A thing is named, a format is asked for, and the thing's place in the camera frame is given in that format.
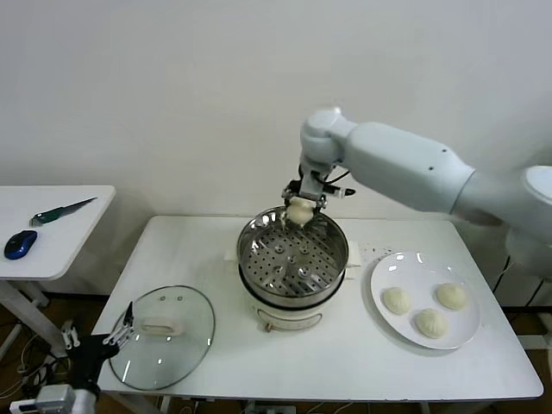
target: pot lid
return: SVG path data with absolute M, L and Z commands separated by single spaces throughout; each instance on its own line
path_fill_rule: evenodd
M 209 351 L 215 312 L 200 291 L 189 286 L 161 287 L 138 298 L 133 312 L 135 332 L 110 359 L 122 383 L 139 390 L 171 386 L 188 376 Z

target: cable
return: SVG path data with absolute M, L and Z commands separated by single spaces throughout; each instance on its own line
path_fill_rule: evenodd
M 322 181 L 316 174 L 313 174 L 315 179 L 320 183 L 320 184 L 325 184 L 325 185 L 329 185 L 329 184 L 334 184 L 336 183 L 337 181 L 339 181 L 340 179 L 344 179 L 345 177 L 347 177 L 351 172 L 350 171 L 346 171 L 344 172 L 342 175 L 336 177 L 335 179 L 332 179 L 330 181 Z
M 531 296 L 530 299 L 527 301 L 527 303 L 525 304 L 525 307 L 529 306 L 531 304 L 531 302 L 533 302 L 533 299 L 535 298 L 538 291 L 541 290 L 541 287 L 543 287 L 543 285 L 544 285 L 544 279 L 541 280 L 541 283 L 538 284 L 535 291 L 533 292 L 533 296 Z
M 191 409 L 191 407 L 189 405 L 187 405 L 186 407 L 182 407 L 182 409 L 179 411 L 179 414 L 196 414 L 196 411 L 198 410 L 198 407 L 199 407 L 199 401 L 196 401 L 196 403 L 193 406 L 193 410 Z
M 71 360 L 69 360 L 69 359 L 60 360 L 60 363 L 62 361 L 67 363 L 66 364 L 66 370 L 63 371 L 62 373 L 53 373 L 54 375 L 67 375 L 67 374 L 69 374 L 69 371 L 71 371 Z
M 20 379 L 19 381 L 17 381 L 15 384 L 13 384 L 12 386 L 8 387 L 7 389 L 3 390 L 0 392 L 0 399 L 6 399 L 6 398 L 9 398 L 11 397 L 12 395 L 15 395 L 19 390 L 20 388 L 23 387 L 24 385 L 24 380 L 27 378 L 27 377 L 31 377 L 32 375 L 35 375 L 36 373 L 38 373 L 45 365 L 47 364 L 41 364 L 39 367 L 37 367 L 31 374 L 29 375 L 26 375 L 24 376 L 22 379 Z
M 499 275 L 499 279 L 497 280 L 497 284 L 492 289 L 492 293 L 495 293 L 497 291 L 497 289 L 499 288 L 500 282 L 502 281 L 502 278 L 504 277 L 506 272 L 510 270 L 510 267 L 514 264 L 514 262 L 510 263 L 510 260 L 511 260 L 511 256 L 508 256 L 506 258 L 506 263 L 504 264 L 502 272 Z
M 543 287 L 544 285 L 544 279 L 541 280 L 541 283 L 538 284 L 538 286 L 536 287 L 535 291 L 533 292 L 533 294 L 531 295 L 531 297 L 529 298 L 529 300 L 527 301 L 527 303 L 524 305 L 524 308 L 528 307 L 529 305 L 531 305 L 531 303 L 533 302 L 533 299 L 535 298 L 535 296 L 538 294 L 538 291 L 541 290 L 541 287 Z M 516 315 L 514 315 L 514 317 L 512 319 L 510 319 L 510 323 L 514 322 L 518 317 L 519 315 L 521 315 L 521 312 L 517 313 Z
M 350 173 L 351 173 L 350 171 L 346 171 L 342 175 L 337 177 L 336 179 L 332 179 L 331 181 L 326 181 L 326 184 L 334 184 L 337 181 L 339 181 L 340 179 L 344 179 L 345 177 L 347 177 Z
M 345 410 L 347 407 L 349 407 L 352 404 L 353 404 L 353 402 L 346 403 L 345 405 L 343 405 L 343 406 L 339 407 L 337 410 L 335 410 L 334 414 L 337 414 L 338 412 Z
M 42 364 L 33 373 L 24 377 L 22 392 L 25 398 L 35 397 L 43 385 L 52 383 L 53 365 L 55 363 L 56 361 Z
M 28 346 L 35 340 L 35 338 L 37 337 L 38 335 L 34 335 L 31 339 L 28 340 L 28 342 L 25 344 L 25 346 L 23 347 L 23 351 L 21 352 L 21 366 L 23 368 L 25 368 L 25 361 L 23 360 L 23 357 L 25 356 L 25 351 L 27 350 Z
M 315 409 L 322 407 L 326 403 L 316 404 L 314 407 L 310 408 L 305 414 L 311 414 Z
M 33 331 L 29 328 L 29 326 L 27 326 L 25 323 L 17 320 L 15 322 L 8 322 L 8 323 L 3 323 L 0 325 L 0 328 L 2 328 L 3 326 L 10 326 L 10 325 L 21 325 L 22 326 L 22 330 L 23 330 L 23 333 L 27 336 L 27 338 L 31 338 L 33 336 Z M 2 368 L 6 368 L 6 367 L 9 367 L 11 364 L 13 364 L 14 362 L 16 361 L 19 361 L 19 358 L 20 356 L 16 356 L 14 359 L 10 360 L 10 361 L 7 361 L 7 362 L 4 362 L 4 364 L 0 365 L 0 369 Z
M 31 347 L 31 350 L 28 352 L 27 365 L 33 360 L 35 354 L 35 347 Z

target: white table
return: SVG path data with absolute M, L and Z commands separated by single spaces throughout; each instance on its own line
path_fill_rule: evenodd
M 64 354 L 60 331 L 36 305 L 47 305 L 47 298 L 29 281 L 55 280 L 63 276 L 97 222 L 115 196 L 111 185 L 44 185 L 0 187 L 0 304 L 27 324 L 35 333 L 52 345 L 54 354 Z M 35 230 L 38 238 L 28 253 L 19 260 L 3 256 L 8 239 L 29 229 L 29 220 L 36 213 L 74 204 L 97 197 L 78 211 L 45 224 Z M 17 288 L 32 299 L 29 302 Z M 16 339 L 17 325 L 0 348 L 0 359 Z
M 363 297 L 367 267 L 348 280 L 302 332 L 267 333 L 248 308 L 233 248 L 244 218 L 150 220 L 103 309 L 95 333 L 109 332 L 129 301 L 163 285 L 190 285 L 213 304 L 211 350 L 173 396 L 341 401 L 470 401 L 535 398 L 543 385 L 454 226 L 445 221 L 337 220 L 365 258 L 390 250 L 433 254 L 461 273 L 480 306 L 474 339 L 435 351 L 401 339 Z M 104 364 L 105 392 L 139 393 Z

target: floor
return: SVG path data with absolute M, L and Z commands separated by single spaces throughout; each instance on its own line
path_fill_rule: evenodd
M 80 327 L 80 331 L 84 333 L 90 333 L 94 327 L 97 318 L 102 312 L 104 302 L 99 300 L 83 300 L 68 299 L 68 298 L 56 298 L 51 301 L 51 304 L 43 310 L 54 323 L 60 326 L 66 319 L 72 317 L 76 324 Z M 507 315 L 512 320 L 512 326 L 516 333 L 519 335 L 524 334 L 540 334 L 543 331 L 543 327 L 540 324 L 538 318 L 533 315 Z M 16 320 L 13 316 L 7 312 L 2 306 L 0 306 L 0 341 L 8 335 L 13 328 L 13 323 Z M 11 347 L 8 354 L 4 357 L 0 363 L 0 413 L 9 412 L 9 403 L 13 400 L 23 399 L 22 390 L 14 388 L 10 392 L 4 392 L 4 390 L 10 388 L 16 384 L 21 378 L 17 373 L 18 366 L 21 365 L 22 350 L 28 343 L 31 332 L 27 332 L 25 329 L 19 335 L 14 345 Z M 41 341 L 35 339 L 31 343 L 32 346 L 27 348 L 27 352 L 24 355 L 24 361 L 33 366 L 35 364 L 41 364 L 44 359 L 44 349 L 41 347 Z M 504 401 L 493 404 L 492 406 L 480 411 L 480 414 L 517 414 L 530 412 L 531 414 L 545 414 L 552 412 L 552 375 L 549 371 L 548 355 L 545 351 L 528 351 L 528 355 L 533 363 L 533 366 L 538 371 L 541 380 L 544 384 L 544 394 L 534 400 L 525 401 Z M 53 376 L 53 380 L 63 382 L 65 375 L 63 371 L 64 367 L 59 366 L 58 373 Z M 15 392 L 10 397 L 4 397 L 6 394 Z M 151 397 L 152 402 L 157 403 L 156 397 Z M 314 407 L 316 403 L 302 403 L 294 401 L 285 402 L 264 402 L 264 405 L 295 405 L 297 407 L 297 414 L 306 414 L 306 412 Z M 195 403 L 193 401 L 187 401 L 174 398 L 169 414 L 192 414 Z M 228 414 L 240 414 L 243 410 L 242 401 L 216 401 L 216 402 L 200 402 L 195 411 L 196 414 L 215 414 L 215 413 L 228 413 Z M 438 414 L 447 404 L 430 404 L 431 412 Z M 343 406 L 338 403 L 327 403 L 312 412 L 330 414 L 335 410 Z M 420 407 L 417 404 L 352 404 L 342 411 L 341 414 L 418 414 L 420 413 Z M 130 411 L 125 409 L 119 403 L 117 403 L 109 395 L 102 394 L 97 403 L 98 414 L 129 414 Z

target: green knife handle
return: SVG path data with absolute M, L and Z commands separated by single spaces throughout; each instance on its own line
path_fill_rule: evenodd
M 58 207 L 57 209 L 46 211 L 44 213 L 39 213 L 36 216 L 34 216 L 34 219 L 41 224 L 50 223 L 60 218 L 61 213 L 63 213 L 63 210 L 64 210 L 63 207 Z

